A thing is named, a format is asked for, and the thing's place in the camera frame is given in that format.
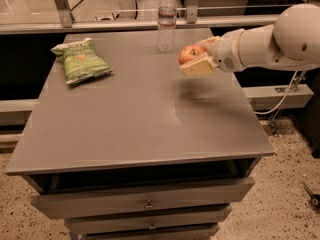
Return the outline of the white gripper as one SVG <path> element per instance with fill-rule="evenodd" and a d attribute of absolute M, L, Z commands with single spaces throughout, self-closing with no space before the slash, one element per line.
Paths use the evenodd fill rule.
<path fill-rule="evenodd" d="M 238 29 L 227 32 L 220 37 L 213 36 L 196 42 L 196 45 L 204 48 L 208 53 L 212 52 L 213 58 L 208 53 L 203 53 L 192 61 L 180 65 L 179 68 L 186 76 L 208 75 L 217 67 L 224 72 L 243 71 L 245 66 L 240 60 L 238 48 L 243 32 L 243 29 Z"/>

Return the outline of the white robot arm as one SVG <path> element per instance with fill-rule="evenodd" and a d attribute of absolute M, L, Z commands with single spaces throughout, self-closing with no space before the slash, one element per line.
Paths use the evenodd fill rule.
<path fill-rule="evenodd" d="M 320 7 L 298 4 L 269 25 L 237 29 L 186 46 L 179 68 L 187 76 L 247 68 L 309 71 L 320 67 Z"/>

